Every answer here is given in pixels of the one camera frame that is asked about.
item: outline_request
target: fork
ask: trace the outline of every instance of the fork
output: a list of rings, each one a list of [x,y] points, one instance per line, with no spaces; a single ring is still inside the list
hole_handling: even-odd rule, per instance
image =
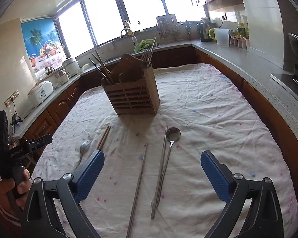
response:
[[[147,63],[148,63],[148,59],[150,56],[150,50],[147,50],[146,52],[144,52],[141,56],[141,66],[146,69],[147,68]]]

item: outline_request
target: gray countertop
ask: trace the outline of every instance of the gray countertop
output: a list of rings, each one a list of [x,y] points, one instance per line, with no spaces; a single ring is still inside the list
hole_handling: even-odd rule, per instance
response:
[[[260,94],[262,94],[278,111],[287,122],[298,140],[298,101],[282,86],[275,82],[270,73],[289,74],[277,65],[238,47],[221,47],[216,42],[180,41],[169,44],[161,44],[155,51],[168,50],[178,47],[193,46],[206,54],[212,56],[224,65],[235,71],[248,83],[250,83]],[[108,61],[105,65],[110,65],[119,61],[120,58]],[[92,71],[96,71],[94,66],[85,70],[81,75],[72,77],[67,83],[56,89],[40,106],[32,110],[29,116],[16,128],[14,138],[21,138],[35,119],[44,109],[53,102],[72,83]]]

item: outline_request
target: white floral tablecloth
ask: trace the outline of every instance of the white floral tablecloth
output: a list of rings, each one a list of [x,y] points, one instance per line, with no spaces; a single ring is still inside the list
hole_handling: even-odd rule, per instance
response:
[[[239,90],[221,72],[207,64],[154,70],[160,96],[156,116],[118,117],[102,87],[86,91],[72,108],[53,142],[44,150],[32,179],[59,179],[72,172],[80,145],[91,139],[96,148],[107,125],[111,130],[103,147],[105,165],[81,207],[102,238],[125,237],[146,142],[149,143],[132,237],[203,237],[225,206],[200,165],[209,149],[220,163],[247,179],[270,177],[275,185],[284,223],[284,237],[298,227],[298,204],[289,169],[267,127]],[[150,219],[165,125],[181,130],[174,144],[163,183],[161,201]],[[231,237],[244,222],[250,201]],[[60,204],[57,209],[70,237]]]

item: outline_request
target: faucet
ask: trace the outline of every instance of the faucet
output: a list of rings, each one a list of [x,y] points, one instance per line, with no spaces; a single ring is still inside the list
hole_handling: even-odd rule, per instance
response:
[[[124,29],[120,32],[120,38],[123,38],[122,32],[123,32],[124,30],[128,30],[128,29],[129,29],[129,30],[131,31],[131,33],[132,33],[132,36],[133,36],[133,44],[134,44],[134,46],[136,46],[136,45],[138,44],[138,41],[137,41],[137,38],[135,37],[133,31],[132,31],[130,28],[124,28]]]

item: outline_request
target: spoon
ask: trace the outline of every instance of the spoon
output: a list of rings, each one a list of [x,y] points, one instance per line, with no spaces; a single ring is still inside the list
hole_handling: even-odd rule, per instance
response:
[[[81,146],[80,146],[80,148],[79,148],[79,151],[80,151],[80,153],[81,153],[81,157],[80,157],[80,159],[79,159],[79,162],[78,162],[77,166],[75,167],[75,170],[78,168],[79,164],[82,162],[83,155],[84,155],[84,153],[85,153],[86,151],[89,150],[90,146],[91,146],[91,140],[86,140],[85,142],[83,142],[83,143],[81,144]]]
[[[164,165],[164,168],[163,168],[163,172],[162,172],[162,176],[161,176],[161,180],[160,180],[160,186],[159,186],[159,191],[158,191],[158,195],[157,195],[157,205],[156,205],[156,207],[159,205],[159,202],[160,202],[162,184],[163,184],[165,172],[167,170],[171,148],[172,148],[172,145],[180,139],[181,132],[178,128],[171,127],[167,130],[165,135],[166,135],[167,141],[170,142],[170,147],[169,147],[169,151],[168,151],[168,154],[167,154],[167,159],[166,159],[166,162],[165,162],[165,165]]]

